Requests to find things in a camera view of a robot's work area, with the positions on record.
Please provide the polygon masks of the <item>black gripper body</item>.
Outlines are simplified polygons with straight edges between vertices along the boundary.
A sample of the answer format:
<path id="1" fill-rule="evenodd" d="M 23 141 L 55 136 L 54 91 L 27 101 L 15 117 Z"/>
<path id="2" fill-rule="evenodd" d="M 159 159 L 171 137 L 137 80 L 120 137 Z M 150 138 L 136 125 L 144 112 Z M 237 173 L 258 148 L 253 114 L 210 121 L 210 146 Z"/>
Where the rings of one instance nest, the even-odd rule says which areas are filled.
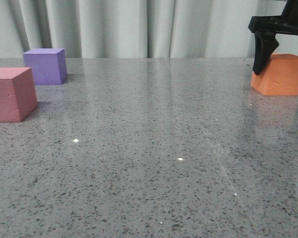
<path id="1" fill-rule="evenodd" d="M 298 0 L 288 0 L 281 15 L 251 17 L 248 29 L 252 33 L 262 33 L 266 36 L 298 36 Z"/>

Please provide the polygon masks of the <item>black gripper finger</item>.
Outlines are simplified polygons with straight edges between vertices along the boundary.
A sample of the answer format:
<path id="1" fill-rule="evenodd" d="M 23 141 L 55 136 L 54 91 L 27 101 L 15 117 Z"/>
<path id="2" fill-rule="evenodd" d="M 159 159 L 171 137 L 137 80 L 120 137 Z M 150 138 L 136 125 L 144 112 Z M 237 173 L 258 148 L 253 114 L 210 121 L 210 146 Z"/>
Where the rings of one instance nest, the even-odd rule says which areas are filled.
<path id="1" fill-rule="evenodd" d="M 276 33 L 272 31 L 256 31 L 255 35 L 255 58 L 253 72 L 259 75 L 265 68 L 271 54 L 279 46 Z"/>

